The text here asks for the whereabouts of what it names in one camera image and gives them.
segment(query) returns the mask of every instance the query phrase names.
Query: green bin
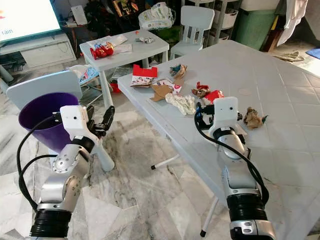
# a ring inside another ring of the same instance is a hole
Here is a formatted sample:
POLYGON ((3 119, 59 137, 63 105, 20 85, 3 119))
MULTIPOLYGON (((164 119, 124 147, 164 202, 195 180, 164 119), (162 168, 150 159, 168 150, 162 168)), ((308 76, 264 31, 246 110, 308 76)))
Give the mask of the green bin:
POLYGON ((275 20, 275 10, 239 9, 235 41, 259 50, 275 20))

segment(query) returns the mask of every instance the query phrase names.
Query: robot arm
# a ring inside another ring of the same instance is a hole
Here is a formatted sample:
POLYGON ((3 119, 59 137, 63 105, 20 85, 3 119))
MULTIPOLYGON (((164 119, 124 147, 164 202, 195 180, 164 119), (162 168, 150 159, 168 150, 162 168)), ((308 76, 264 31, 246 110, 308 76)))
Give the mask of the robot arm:
POLYGON ((257 174, 255 167, 255 170, 252 169, 253 164, 249 162, 251 150, 244 146, 235 132, 237 120, 240 119, 242 116, 238 113, 238 100, 235 97, 216 98, 214 105, 204 108, 198 103, 194 116, 201 135, 218 144, 218 164, 222 170, 222 184, 229 208, 231 238, 276 240, 264 210, 269 193, 260 174, 257 174), (203 114, 212 115, 210 124, 204 122, 203 114), (263 195, 257 180, 260 185, 262 183, 263 195))
POLYGON ((63 106, 63 127, 72 138, 52 162, 52 174, 42 186, 30 236, 37 240, 66 240, 68 224, 79 198, 82 181, 89 172, 91 152, 101 145, 101 137, 109 129, 115 108, 111 106, 103 122, 91 120, 93 108, 63 106))

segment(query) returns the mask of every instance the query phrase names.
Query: white chair backrest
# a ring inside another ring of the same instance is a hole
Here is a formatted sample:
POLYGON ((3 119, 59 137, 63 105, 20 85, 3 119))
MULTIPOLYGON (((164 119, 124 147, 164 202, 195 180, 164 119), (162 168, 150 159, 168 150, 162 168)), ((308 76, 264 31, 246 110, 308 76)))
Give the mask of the white chair backrest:
POLYGON ((185 43, 202 44, 204 30, 212 26, 215 12, 213 9, 199 6, 183 6, 181 8, 181 24, 184 25, 182 41, 185 43), (188 38, 189 27, 191 27, 191 36, 188 38))
POLYGON ((54 92, 70 93, 78 99, 82 98, 78 78, 72 71, 60 71, 18 83, 9 87, 6 95, 22 109, 33 99, 54 92))

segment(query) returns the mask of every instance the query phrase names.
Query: black cable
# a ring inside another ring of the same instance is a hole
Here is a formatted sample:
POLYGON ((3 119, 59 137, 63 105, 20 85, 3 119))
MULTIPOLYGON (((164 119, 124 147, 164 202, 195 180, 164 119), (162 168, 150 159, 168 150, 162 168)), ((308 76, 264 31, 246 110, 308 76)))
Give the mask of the black cable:
POLYGON ((264 205, 266 205, 266 203, 268 202, 269 200, 269 192, 268 192, 268 189, 266 188, 265 184, 264 184, 264 181, 258 171, 258 169, 255 167, 255 165, 253 165, 253 163, 247 158, 245 157, 243 154, 241 154, 240 152, 238 152, 236 149, 234 149, 233 147, 221 142, 221 141, 218 141, 218 140, 215 140, 214 138, 212 137, 209 137, 207 136, 206 134, 204 134, 202 132, 202 130, 200 129, 199 125, 198 125, 198 122, 197 122, 197 114, 198 112, 195 113, 194 115, 194 123, 195 123, 195 127, 196 129, 198 130, 198 132, 207 140, 209 140, 210 142, 213 142, 215 144, 218 144, 222 147, 225 147, 226 149, 229 149, 230 151, 232 151, 233 153, 237 154, 240 158, 242 158, 247 166, 248 166, 248 169, 252 175, 252 177, 254 178, 254 180, 256 180, 256 182, 260 185, 261 187, 261 200, 263 202, 264 205))
MULTIPOLYGON (((21 148, 23 146, 23 144, 25 143, 25 141, 27 140, 27 138, 43 123, 49 121, 49 120, 53 120, 54 117, 53 116, 49 116, 47 118, 45 118, 44 120, 42 120, 41 122, 37 123, 28 133, 27 135, 25 135, 25 137, 22 139, 22 141, 19 144, 19 147, 16 151, 16 166, 18 169, 18 173, 19 173, 19 178, 22 175, 22 168, 21 168, 21 160, 20 160, 20 153, 21 153, 21 148)), ((19 181, 19 188, 23 194, 23 196, 29 201, 29 203, 31 204, 33 210, 37 210, 37 203, 35 201, 33 201, 32 197, 30 196, 30 193, 28 191, 28 188, 26 186, 25 181, 19 181)))
POLYGON ((25 174, 25 172, 26 172, 26 170, 28 169, 28 167, 30 167, 30 165, 33 163, 33 162, 35 162, 35 161, 37 161, 38 159, 43 159, 43 158, 55 158, 56 156, 58 156, 58 155, 52 155, 52 154, 45 154, 45 155, 41 155, 41 156, 37 156, 37 157, 35 157, 35 158, 33 158, 32 160, 30 160, 25 166, 24 166, 24 168, 22 169, 22 171, 21 171, 21 175, 19 175, 19 186, 22 186, 22 185, 26 185, 26 182, 25 182, 25 178, 24 178, 24 174, 25 174))

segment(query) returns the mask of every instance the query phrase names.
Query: crumpled tissue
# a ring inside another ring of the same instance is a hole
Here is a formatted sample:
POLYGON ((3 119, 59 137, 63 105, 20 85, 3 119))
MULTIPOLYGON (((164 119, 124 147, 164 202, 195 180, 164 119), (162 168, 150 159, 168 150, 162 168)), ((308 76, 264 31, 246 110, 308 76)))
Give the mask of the crumpled tissue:
POLYGON ((195 114, 196 112, 195 98, 193 96, 179 96, 168 93, 165 95, 165 100, 167 103, 177 107, 184 116, 195 114))

